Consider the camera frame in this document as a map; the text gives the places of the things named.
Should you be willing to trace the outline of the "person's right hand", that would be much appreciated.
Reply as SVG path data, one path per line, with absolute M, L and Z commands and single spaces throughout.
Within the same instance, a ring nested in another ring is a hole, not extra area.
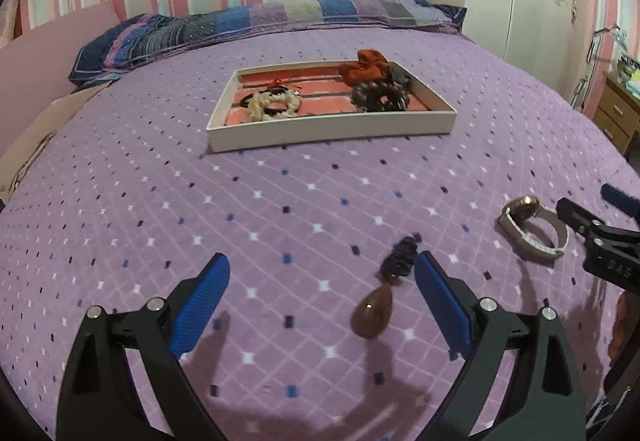
M 608 344 L 608 356 L 611 363 L 614 363 L 624 349 L 627 342 L 627 319 L 629 315 L 628 297 L 626 293 L 620 295 L 616 305 L 615 321 L 612 329 L 612 338 Z

